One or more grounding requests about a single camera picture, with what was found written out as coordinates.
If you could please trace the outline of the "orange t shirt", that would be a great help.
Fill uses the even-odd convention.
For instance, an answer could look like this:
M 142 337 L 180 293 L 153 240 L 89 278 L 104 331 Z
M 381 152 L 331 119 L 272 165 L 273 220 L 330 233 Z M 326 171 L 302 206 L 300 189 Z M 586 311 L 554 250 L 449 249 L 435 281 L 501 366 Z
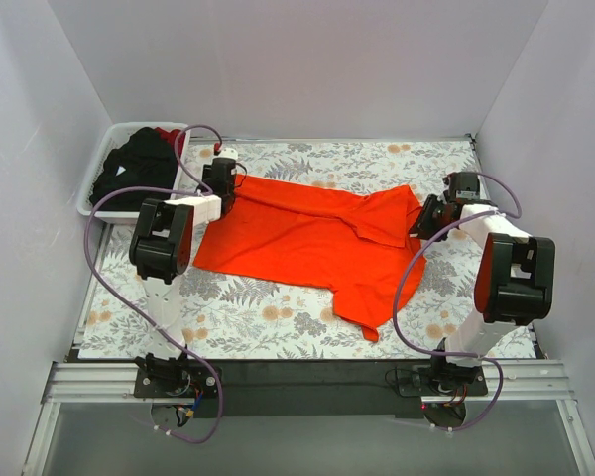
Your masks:
M 417 291 L 425 260 L 409 230 L 421 211 L 400 185 L 368 195 L 245 178 L 231 211 L 208 225 L 195 267 L 327 289 L 338 317 L 376 342 L 394 309 Z

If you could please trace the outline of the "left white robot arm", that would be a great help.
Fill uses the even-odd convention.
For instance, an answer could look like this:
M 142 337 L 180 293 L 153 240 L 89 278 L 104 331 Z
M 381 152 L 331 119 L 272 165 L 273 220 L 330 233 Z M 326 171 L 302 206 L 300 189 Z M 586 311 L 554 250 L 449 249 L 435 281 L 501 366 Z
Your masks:
M 141 277 L 148 316 L 156 323 L 148 352 L 178 358 L 185 346 L 180 287 L 190 263 L 194 228 L 224 217 L 235 201 L 238 153 L 226 148 L 203 166 L 202 180 L 213 190 L 203 195 L 147 199 L 140 208 L 129 258 Z

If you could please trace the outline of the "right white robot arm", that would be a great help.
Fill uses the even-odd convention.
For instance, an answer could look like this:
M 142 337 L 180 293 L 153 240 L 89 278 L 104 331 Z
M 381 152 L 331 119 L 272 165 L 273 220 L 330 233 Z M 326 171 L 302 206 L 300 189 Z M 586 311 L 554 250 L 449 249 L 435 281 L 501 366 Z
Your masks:
M 518 203 L 510 212 L 484 199 L 481 178 L 490 176 L 457 172 L 444 177 L 445 191 L 427 197 L 410 229 L 423 249 L 456 229 L 482 249 L 473 309 L 431 352 L 428 379 L 445 395 L 462 386 L 465 372 L 478 367 L 505 335 L 546 318 L 552 305 L 554 242 L 513 223 L 522 216 Z

